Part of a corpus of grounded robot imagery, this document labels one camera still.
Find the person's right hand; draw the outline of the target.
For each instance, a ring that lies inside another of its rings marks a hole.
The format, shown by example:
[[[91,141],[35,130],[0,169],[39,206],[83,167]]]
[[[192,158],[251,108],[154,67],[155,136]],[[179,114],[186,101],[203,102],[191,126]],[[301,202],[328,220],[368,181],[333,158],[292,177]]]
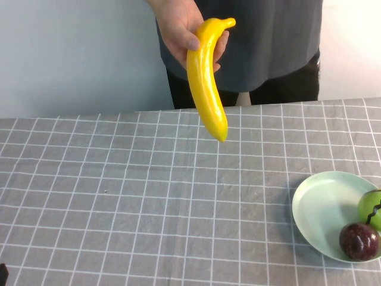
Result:
[[[195,32],[204,19],[197,4],[183,0],[151,0],[147,3],[155,15],[164,45],[185,69],[187,52],[200,47]]]

